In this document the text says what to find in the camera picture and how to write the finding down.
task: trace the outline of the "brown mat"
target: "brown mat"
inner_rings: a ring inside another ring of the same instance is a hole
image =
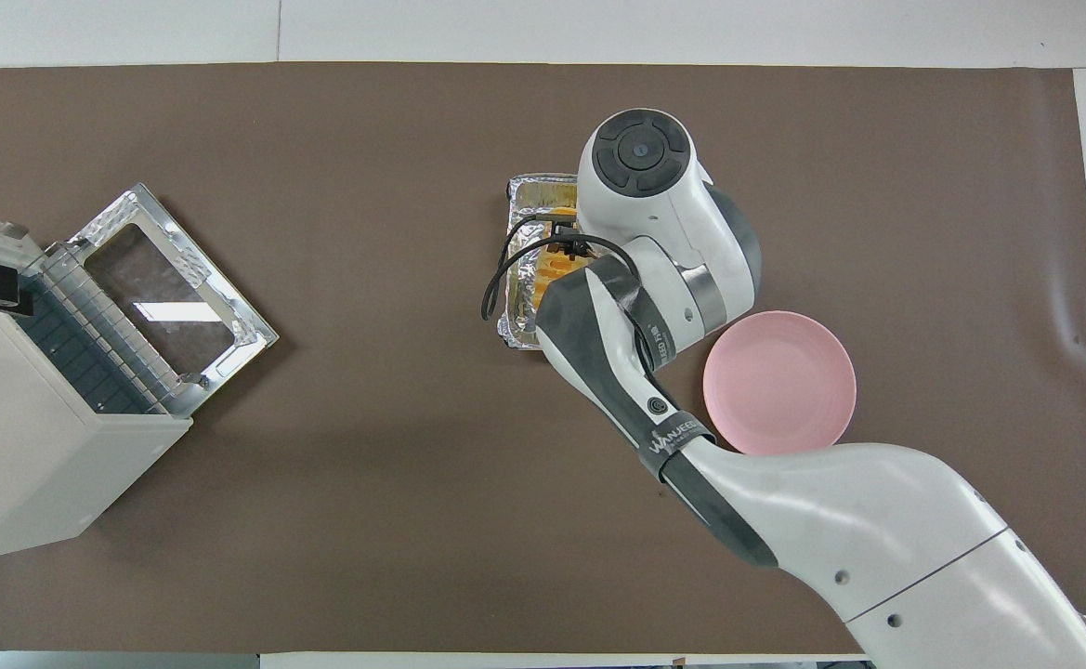
[[[623,106],[678,115],[755,222],[759,310],[844,340],[845,439],[945,458],[1086,613],[1070,72],[29,68],[0,217],[61,240],[144,181],[283,339],[83,537],[0,557],[0,648],[856,652],[478,318],[505,179]],[[700,416],[709,345],[661,376]]]

